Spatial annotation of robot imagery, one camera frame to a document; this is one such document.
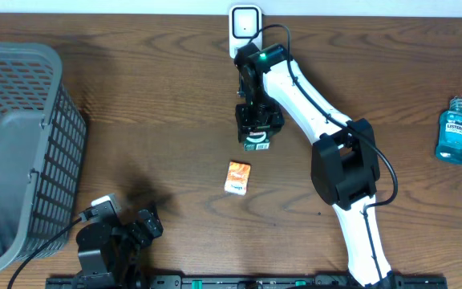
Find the green box with round label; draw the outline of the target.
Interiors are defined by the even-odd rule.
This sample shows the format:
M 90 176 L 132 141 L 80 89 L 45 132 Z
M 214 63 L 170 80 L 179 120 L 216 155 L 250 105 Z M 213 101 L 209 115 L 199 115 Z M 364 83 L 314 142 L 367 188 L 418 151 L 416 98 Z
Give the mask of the green box with round label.
M 268 150 L 270 139 L 267 132 L 251 132 L 243 142 L 245 151 Z

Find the small orange white box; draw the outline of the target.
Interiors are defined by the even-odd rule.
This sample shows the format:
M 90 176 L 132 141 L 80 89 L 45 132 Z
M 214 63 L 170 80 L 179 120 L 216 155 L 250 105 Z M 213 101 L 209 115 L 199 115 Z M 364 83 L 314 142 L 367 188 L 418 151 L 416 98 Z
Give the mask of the small orange white box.
M 251 171 L 251 165 L 235 161 L 229 162 L 229 168 L 224 184 L 226 193 L 245 196 Z

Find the teal bottle with clear cap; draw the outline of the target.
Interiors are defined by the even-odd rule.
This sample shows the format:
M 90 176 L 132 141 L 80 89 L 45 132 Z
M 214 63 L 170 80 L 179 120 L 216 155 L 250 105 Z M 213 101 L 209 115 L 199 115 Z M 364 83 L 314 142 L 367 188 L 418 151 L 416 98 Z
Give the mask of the teal bottle with clear cap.
M 462 165 L 462 97 L 452 98 L 448 110 L 440 115 L 435 155 L 442 161 Z

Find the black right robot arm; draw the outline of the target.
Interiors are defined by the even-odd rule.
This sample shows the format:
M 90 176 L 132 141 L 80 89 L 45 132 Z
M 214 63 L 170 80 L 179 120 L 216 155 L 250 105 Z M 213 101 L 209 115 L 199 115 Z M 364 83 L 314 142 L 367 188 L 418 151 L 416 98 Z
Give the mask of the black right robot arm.
M 288 112 L 309 140 L 310 178 L 320 198 L 333 207 L 348 254 L 348 271 L 362 287 L 386 284 L 391 266 L 384 253 L 375 219 L 379 162 L 373 128 L 353 121 L 334 108 L 302 74 L 281 44 L 259 49 L 249 43 L 237 49 L 239 71 L 238 140 L 280 132 Z

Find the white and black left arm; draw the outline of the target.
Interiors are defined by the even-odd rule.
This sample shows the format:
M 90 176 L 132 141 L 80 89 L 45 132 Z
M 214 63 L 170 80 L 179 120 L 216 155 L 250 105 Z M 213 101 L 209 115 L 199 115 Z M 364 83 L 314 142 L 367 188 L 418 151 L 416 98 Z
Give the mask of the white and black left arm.
M 76 235 L 81 271 L 70 281 L 71 288 L 149 288 L 140 271 L 140 252 L 159 238 L 164 228 L 156 207 L 138 212 L 138 218 L 123 224 L 110 201 L 80 214 L 90 223 Z

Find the white barcode scanner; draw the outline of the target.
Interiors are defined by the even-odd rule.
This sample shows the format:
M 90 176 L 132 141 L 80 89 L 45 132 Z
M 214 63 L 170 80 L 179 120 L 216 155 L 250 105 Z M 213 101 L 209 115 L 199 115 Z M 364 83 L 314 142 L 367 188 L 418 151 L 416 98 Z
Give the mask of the white barcode scanner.
M 229 9 L 229 56 L 234 59 L 239 48 L 262 28 L 262 10 L 254 4 L 238 4 Z

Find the dark grey plastic basket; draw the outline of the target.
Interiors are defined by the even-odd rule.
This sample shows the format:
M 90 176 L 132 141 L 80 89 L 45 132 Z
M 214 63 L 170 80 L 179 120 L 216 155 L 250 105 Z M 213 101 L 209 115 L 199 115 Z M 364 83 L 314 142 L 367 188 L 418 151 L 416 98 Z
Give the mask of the dark grey plastic basket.
M 87 125 L 49 46 L 0 42 L 0 271 L 68 240 Z

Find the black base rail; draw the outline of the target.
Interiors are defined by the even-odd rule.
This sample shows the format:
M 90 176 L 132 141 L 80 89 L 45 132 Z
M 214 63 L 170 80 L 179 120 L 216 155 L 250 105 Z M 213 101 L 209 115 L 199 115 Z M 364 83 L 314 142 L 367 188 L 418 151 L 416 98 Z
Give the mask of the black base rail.
M 157 275 L 129 285 L 148 289 L 282 289 L 282 288 L 360 288 L 349 275 L 316 275 L 314 277 L 203 277 Z M 388 275 L 379 288 L 390 289 L 447 289 L 444 277 Z

